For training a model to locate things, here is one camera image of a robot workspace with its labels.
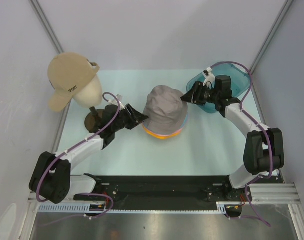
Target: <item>yellow stripe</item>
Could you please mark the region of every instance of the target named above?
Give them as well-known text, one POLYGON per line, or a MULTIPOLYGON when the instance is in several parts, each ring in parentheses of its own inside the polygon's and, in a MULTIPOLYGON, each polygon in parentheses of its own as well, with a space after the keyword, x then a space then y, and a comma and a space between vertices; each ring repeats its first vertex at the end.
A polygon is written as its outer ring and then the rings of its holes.
POLYGON ((169 139, 169 138, 175 137, 175 136, 177 136, 178 134, 180 134, 180 132, 181 132, 181 131, 175 132, 175 133, 173 133, 173 134, 171 134, 171 135, 168 135, 168 136, 159 136, 159 135, 156 135, 155 133, 149 131, 146 127, 144 127, 144 125, 142 125, 142 127, 143 127, 143 129, 146 131, 146 133, 150 134, 151 136, 153 136, 153 137, 155 137, 155 138, 157 138, 157 139, 162 139, 162 140, 163 140, 163 139, 169 139))

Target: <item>hat stand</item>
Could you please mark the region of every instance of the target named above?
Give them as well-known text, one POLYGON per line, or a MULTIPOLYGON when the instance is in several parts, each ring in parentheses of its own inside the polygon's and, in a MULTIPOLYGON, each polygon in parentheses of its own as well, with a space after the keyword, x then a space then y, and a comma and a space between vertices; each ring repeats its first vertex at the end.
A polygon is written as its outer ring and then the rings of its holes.
POLYGON ((95 107, 90 107, 90 113, 86 116, 84 120, 85 128, 89 133, 95 133, 99 130, 103 109, 96 109, 95 107))

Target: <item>light blue table surface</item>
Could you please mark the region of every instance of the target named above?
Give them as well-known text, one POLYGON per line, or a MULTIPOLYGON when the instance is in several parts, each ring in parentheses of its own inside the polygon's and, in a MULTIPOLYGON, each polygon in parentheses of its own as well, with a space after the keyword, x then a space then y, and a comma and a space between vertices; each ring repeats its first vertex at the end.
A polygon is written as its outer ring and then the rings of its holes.
MULTIPOLYGON (((122 103, 143 112, 146 97, 157 85, 167 85, 185 93, 186 83, 201 70, 127 70, 99 71, 104 92, 123 96, 122 103)), ((97 109, 106 106, 102 102, 97 109)), ((246 110, 259 119, 250 93, 246 110)), ((72 100, 59 151, 83 140, 88 134, 84 119, 89 109, 72 100)), ((138 126, 116 133, 115 140, 103 151, 93 154, 73 171, 73 175, 135 176, 209 176, 229 175, 243 162, 245 138, 219 113, 209 114, 188 104, 188 121, 173 138, 159 140, 138 126)))

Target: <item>gray hat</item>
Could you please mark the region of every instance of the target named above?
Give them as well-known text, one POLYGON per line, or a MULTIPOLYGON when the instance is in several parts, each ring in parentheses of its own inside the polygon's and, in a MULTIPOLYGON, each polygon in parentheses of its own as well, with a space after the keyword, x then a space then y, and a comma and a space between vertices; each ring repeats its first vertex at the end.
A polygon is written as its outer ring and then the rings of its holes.
POLYGON ((168 86, 154 87, 147 96, 143 111, 149 117, 144 121, 144 126, 160 135, 170 135, 179 130, 187 114, 187 103, 180 99, 182 95, 168 86))

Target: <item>teal bin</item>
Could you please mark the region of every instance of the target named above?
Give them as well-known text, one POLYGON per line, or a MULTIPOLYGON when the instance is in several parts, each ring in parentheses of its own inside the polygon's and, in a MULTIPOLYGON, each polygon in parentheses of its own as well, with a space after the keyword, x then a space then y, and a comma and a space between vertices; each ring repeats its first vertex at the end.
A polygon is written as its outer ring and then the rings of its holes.
MULTIPOLYGON (((223 63, 221 65, 217 65, 213 67, 212 74, 214 76, 219 76, 219 75, 230 76, 232 97, 234 98, 237 98, 250 86, 250 77, 248 76, 248 74, 239 70, 231 63, 223 63)), ((202 73, 198 74, 196 77, 194 77, 187 83, 186 91, 189 91, 193 87, 194 82, 199 81, 203 83, 204 80, 205 78, 202 75, 202 73)), ((203 106, 198 106, 198 107, 209 114, 216 113, 215 106, 213 103, 207 103, 203 106)))

